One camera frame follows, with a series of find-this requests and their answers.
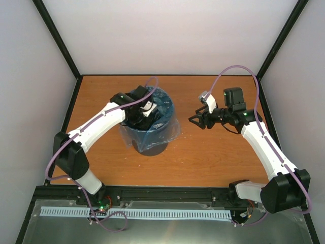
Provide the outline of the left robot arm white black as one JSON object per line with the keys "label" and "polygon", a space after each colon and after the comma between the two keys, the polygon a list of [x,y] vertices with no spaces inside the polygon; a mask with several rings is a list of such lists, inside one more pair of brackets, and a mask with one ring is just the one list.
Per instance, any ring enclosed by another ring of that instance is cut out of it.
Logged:
{"label": "left robot arm white black", "polygon": [[105,201],[105,185],[90,169],[87,152],[103,135],[118,124],[137,130],[148,130],[158,120],[157,104],[153,100],[155,88],[138,86],[130,93],[115,94],[105,107],[80,127],[54,137],[52,162],[66,177],[84,189],[93,204]]}

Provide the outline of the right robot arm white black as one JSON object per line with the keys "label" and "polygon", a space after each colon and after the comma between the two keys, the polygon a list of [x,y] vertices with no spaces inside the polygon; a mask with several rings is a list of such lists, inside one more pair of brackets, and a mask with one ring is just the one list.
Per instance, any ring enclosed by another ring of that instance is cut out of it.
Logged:
{"label": "right robot arm white black", "polygon": [[189,121],[201,129],[211,129],[216,123],[233,126],[252,147],[269,180],[267,184],[246,179],[231,183],[231,201],[255,201],[271,214],[307,204],[307,209],[301,213],[309,213],[312,204],[308,195],[310,175],[307,170],[299,170],[284,155],[256,110],[246,108],[241,88],[225,89],[223,95],[225,107],[220,108],[214,97],[204,91],[199,96],[203,107],[196,110]]}

